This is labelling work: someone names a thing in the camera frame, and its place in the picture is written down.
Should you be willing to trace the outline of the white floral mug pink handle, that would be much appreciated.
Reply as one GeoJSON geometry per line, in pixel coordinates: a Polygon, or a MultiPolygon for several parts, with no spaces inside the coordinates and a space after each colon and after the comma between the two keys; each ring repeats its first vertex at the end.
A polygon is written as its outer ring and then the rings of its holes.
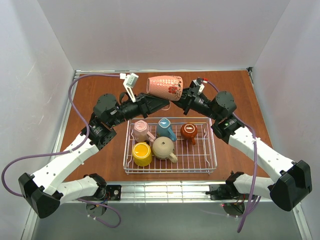
{"type": "Polygon", "coordinates": [[[149,95],[169,101],[179,101],[183,93],[183,79],[176,75],[149,77],[146,92],[149,95]]]}

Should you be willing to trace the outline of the blue mug white inside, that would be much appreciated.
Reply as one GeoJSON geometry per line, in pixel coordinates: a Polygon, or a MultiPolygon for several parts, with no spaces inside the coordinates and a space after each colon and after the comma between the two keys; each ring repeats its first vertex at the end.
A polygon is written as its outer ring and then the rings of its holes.
{"type": "Polygon", "coordinates": [[[156,136],[159,137],[167,137],[171,139],[173,142],[177,140],[176,134],[172,129],[172,124],[168,118],[161,118],[156,126],[156,136]]]}

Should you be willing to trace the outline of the pink faceted mug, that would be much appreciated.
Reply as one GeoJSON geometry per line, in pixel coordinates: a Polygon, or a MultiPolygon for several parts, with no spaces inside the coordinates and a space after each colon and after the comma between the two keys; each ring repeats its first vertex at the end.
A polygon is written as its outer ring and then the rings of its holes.
{"type": "Polygon", "coordinates": [[[151,133],[150,126],[144,120],[139,120],[134,123],[133,136],[138,143],[145,141],[153,143],[156,139],[156,137],[151,133]]]}

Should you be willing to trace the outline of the small dark brown cup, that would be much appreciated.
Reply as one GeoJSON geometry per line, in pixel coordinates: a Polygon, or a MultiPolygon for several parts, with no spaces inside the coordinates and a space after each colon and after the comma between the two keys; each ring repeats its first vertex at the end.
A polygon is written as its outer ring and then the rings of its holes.
{"type": "Polygon", "coordinates": [[[198,134],[198,128],[190,122],[183,124],[180,128],[180,135],[183,139],[191,141],[193,145],[196,144],[196,136],[198,134]]]}

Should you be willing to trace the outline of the beige round mug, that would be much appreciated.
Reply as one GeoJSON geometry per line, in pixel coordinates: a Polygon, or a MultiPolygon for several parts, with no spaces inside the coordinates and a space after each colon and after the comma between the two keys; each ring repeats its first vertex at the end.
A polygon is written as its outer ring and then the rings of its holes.
{"type": "Polygon", "coordinates": [[[178,162],[178,157],[174,154],[174,143],[168,137],[156,138],[152,144],[152,151],[160,160],[169,159],[172,163],[178,162]]]}

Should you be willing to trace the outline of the yellow mug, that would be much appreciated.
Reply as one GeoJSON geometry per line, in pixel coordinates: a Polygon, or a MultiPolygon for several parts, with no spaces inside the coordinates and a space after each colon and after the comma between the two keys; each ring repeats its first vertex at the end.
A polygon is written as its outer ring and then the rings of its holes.
{"type": "Polygon", "coordinates": [[[146,142],[138,142],[132,148],[132,156],[135,164],[146,167],[152,162],[152,150],[146,142]]]}

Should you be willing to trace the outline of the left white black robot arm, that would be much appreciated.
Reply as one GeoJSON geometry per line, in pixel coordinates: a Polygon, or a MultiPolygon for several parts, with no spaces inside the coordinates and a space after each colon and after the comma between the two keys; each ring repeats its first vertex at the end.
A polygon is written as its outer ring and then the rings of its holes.
{"type": "Polygon", "coordinates": [[[114,126],[137,116],[148,115],[169,105],[169,101],[146,93],[119,104],[113,94],[99,97],[88,126],[83,128],[63,154],[33,174],[23,173],[18,183],[24,199],[38,217],[44,219],[60,205],[81,197],[101,200],[106,195],[106,181],[96,173],[80,180],[65,179],[87,159],[102,150],[115,136],[114,126]]]}

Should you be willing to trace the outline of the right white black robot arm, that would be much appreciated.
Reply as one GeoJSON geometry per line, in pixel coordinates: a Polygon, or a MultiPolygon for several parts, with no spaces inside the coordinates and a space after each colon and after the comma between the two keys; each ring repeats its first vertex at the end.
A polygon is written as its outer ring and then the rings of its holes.
{"type": "Polygon", "coordinates": [[[280,209],[289,212],[311,193],[310,166],[303,160],[295,162],[281,155],[256,137],[254,131],[234,114],[237,106],[230,92],[220,91],[210,100],[198,93],[197,87],[188,87],[174,104],[185,115],[193,110],[213,119],[211,129],[215,136],[244,153],[267,173],[267,177],[242,172],[231,175],[226,184],[240,194],[271,199],[280,209]]]}

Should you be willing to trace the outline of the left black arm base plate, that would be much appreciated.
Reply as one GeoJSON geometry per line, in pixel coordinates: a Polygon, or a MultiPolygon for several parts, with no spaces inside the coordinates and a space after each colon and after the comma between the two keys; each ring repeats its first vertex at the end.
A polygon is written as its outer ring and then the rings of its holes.
{"type": "Polygon", "coordinates": [[[119,184],[107,185],[105,189],[106,201],[120,201],[122,193],[122,186],[119,184]]]}

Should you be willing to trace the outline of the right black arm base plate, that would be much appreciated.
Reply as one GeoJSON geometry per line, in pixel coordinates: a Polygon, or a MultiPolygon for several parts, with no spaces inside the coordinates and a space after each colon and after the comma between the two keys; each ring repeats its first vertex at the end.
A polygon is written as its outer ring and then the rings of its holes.
{"type": "Polygon", "coordinates": [[[209,191],[205,192],[210,196],[211,200],[245,200],[248,199],[249,194],[239,193],[234,185],[229,184],[210,184],[209,191]]]}

